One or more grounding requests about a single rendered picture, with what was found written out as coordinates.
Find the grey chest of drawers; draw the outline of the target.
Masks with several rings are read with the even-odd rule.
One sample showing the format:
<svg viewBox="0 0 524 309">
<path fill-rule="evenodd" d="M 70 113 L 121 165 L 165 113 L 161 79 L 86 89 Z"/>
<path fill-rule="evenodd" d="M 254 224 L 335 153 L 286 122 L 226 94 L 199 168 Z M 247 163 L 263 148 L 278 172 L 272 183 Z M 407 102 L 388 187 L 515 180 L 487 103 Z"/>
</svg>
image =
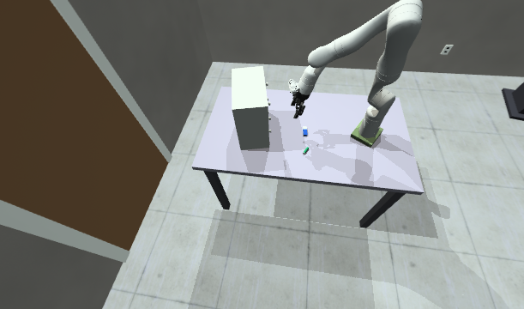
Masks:
<svg viewBox="0 0 524 309">
<path fill-rule="evenodd" d="M 269 148 L 263 66 L 232 69 L 232 114 L 241 150 Z"/>
</svg>

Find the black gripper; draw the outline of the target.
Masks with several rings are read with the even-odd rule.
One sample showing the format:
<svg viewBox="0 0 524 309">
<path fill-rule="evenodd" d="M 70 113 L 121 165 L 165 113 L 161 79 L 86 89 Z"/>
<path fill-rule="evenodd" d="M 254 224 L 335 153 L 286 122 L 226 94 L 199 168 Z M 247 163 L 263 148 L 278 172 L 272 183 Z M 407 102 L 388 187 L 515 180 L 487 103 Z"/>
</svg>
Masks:
<svg viewBox="0 0 524 309">
<path fill-rule="evenodd" d="M 296 112 L 293 118 L 298 118 L 298 116 L 302 116 L 304 109 L 305 109 L 304 101 L 309 99 L 310 94 L 304 95 L 304 94 L 301 94 L 300 92 L 297 92 L 296 94 L 293 94 L 292 96 L 293 98 L 292 98 L 291 106 L 295 106 L 296 104 L 296 107 L 295 107 Z"/>
</svg>

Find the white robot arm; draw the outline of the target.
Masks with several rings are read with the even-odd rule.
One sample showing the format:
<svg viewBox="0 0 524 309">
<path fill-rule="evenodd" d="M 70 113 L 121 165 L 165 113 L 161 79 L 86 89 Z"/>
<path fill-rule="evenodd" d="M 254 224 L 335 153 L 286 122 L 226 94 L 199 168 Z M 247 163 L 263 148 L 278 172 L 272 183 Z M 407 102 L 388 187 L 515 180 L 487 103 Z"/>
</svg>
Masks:
<svg viewBox="0 0 524 309">
<path fill-rule="evenodd" d="M 315 49 L 308 56 L 309 66 L 299 83 L 292 79 L 288 82 L 291 94 L 311 94 L 319 75 L 328 63 L 354 53 L 387 29 L 385 50 L 377 63 L 374 82 L 367 98 L 370 106 L 359 127 L 362 137 L 375 137 L 385 115 L 395 102 L 395 95 L 384 86 L 399 79 L 407 53 L 421 28 L 422 14 L 423 4 L 420 0 L 400 0 L 363 26 L 326 46 L 319 47 L 320 49 Z"/>
</svg>

